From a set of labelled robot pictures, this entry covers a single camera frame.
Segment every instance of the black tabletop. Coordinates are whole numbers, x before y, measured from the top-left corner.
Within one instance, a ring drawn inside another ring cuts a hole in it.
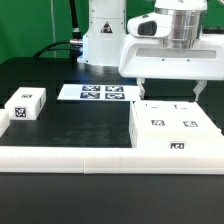
[[[0,65],[0,107],[19,87],[45,87],[36,121],[12,121],[0,145],[131,147],[128,102],[58,102],[64,83],[129,84],[65,59]],[[195,82],[147,80],[146,99],[192,100]],[[224,130],[224,85],[209,82],[199,105]],[[223,224],[224,177],[0,173],[1,224]]]
[[[0,145],[131,147],[129,102],[58,101],[63,84],[136,85],[136,80],[78,69],[68,59],[10,59],[0,65],[0,107],[19,87],[44,87],[47,101],[36,121],[11,121]],[[193,81],[146,80],[145,98],[191,101],[194,85]],[[199,105],[224,130],[224,83],[209,82]]]

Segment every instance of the white box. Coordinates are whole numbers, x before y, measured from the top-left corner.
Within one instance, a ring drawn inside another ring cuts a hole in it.
[[[45,88],[20,87],[5,104],[5,109],[11,120],[36,120],[45,102]]]
[[[133,148],[209,148],[223,136],[196,102],[131,103],[129,132]]]
[[[1,109],[0,110],[0,138],[6,131],[6,129],[9,127],[10,121],[9,121],[9,113],[6,110]]]

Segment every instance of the green wall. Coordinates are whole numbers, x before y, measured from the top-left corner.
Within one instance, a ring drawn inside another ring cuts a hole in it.
[[[88,0],[75,0],[81,32],[88,29]],[[56,40],[71,38],[68,0],[54,0]],[[127,0],[127,18],[153,10],[153,1]],[[0,63],[11,57],[32,56],[53,42],[50,0],[0,0]],[[209,0],[206,26],[224,27],[224,6]],[[68,52],[57,53],[68,57]]]

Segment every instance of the printed marker sheet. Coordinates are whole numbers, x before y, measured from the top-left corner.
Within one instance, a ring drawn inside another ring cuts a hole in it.
[[[58,100],[140,101],[138,86],[65,84]]]

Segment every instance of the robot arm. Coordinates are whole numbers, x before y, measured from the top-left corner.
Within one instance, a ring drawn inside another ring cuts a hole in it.
[[[121,76],[196,80],[197,101],[207,80],[224,80],[224,37],[202,37],[206,11],[207,0],[157,0],[153,13],[131,19]]]

